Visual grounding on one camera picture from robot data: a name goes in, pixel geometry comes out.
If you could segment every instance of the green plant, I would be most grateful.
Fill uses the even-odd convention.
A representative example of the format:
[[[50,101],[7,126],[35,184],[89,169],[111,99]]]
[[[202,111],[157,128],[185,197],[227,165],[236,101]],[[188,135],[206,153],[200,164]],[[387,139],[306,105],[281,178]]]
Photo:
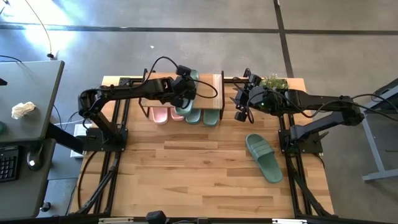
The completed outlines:
[[[278,75],[272,74],[269,77],[265,77],[261,82],[260,86],[266,86],[271,90],[275,89],[288,89],[289,85],[287,84],[286,79],[278,78]]]

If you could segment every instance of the wooden shelf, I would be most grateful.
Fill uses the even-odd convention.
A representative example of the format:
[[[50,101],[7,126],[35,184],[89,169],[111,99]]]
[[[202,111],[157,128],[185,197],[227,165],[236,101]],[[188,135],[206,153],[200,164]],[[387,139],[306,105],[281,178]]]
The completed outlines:
[[[174,73],[152,73],[149,79],[164,77],[172,77],[173,79],[176,79],[177,75]],[[221,74],[199,74],[199,80],[214,86],[217,89],[218,96],[212,99],[196,96],[193,102],[193,108],[221,110],[223,107],[223,78]],[[214,96],[216,94],[212,88],[202,83],[198,83],[197,93],[202,96]],[[141,100],[141,105],[143,107],[174,107],[170,103],[162,104],[158,100],[147,100],[144,98]]]

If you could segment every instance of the wooden table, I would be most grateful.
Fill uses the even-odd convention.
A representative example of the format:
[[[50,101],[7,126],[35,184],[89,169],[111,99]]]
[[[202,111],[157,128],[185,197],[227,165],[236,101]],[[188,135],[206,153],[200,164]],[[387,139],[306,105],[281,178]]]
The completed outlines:
[[[119,78],[104,77],[103,85],[117,84]],[[305,91],[302,78],[287,81],[291,89]],[[132,100],[127,148],[122,153],[111,215],[144,217],[147,212],[163,210],[168,217],[293,217],[286,163],[277,135],[279,120],[256,110],[252,110],[254,124],[234,120],[236,109],[229,96],[235,94],[233,85],[226,84],[224,118],[212,128],[203,122],[189,125],[172,120],[158,126],[144,116],[137,100]],[[114,102],[109,102],[103,109],[108,119],[113,108]],[[297,114],[295,122],[307,124],[311,119]],[[260,134],[274,147],[284,175],[281,182],[270,184],[262,176],[245,146],[250,133]],[[82,204],[98,185],[103,157],[97,153],[88,165],[81,185]],[[309,189],[325,210],[333,213],[322,163],[312,154],[303,154],[303,164]],[[304,211],[301,191],[298,195]],[[75,194],[71,211],[76,210]]]

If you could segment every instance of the pink slipper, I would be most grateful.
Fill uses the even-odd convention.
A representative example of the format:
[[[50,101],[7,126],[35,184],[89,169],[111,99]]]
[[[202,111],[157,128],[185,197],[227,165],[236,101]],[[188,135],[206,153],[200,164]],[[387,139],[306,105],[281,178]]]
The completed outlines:
[[[182,121],[184,120],[183,116],[180,116],[177,114],[177,112],[175,111],[175,108],[170,108],[170,113],[172,114],[172,118],[174,121]]]
[[[150,108],[152,112],[152,119],[155,121],[155,124],[165,124],[169,118],[169,113],[167,108]]]

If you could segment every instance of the gray desk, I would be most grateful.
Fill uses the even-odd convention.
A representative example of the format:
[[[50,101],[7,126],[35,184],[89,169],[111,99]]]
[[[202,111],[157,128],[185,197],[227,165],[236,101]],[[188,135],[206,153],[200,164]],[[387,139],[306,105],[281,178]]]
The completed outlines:
[[[52,107],[63,71],[63,61],[0,63],[0,78],[7,81],[0,86],[0,121],[7,131],[0,134],[0,144],[28,146],[29,141],[43,141],[44,166],[29,170],[26,154],[21,152],[18,180],[0,183],[0,220],[33,218],[39,213],[49,174],[55,143],[53,135],[70,135],[50,124]],[[33,102],[36,109],[18,120],[11,118],[11,108],[18,103]]]

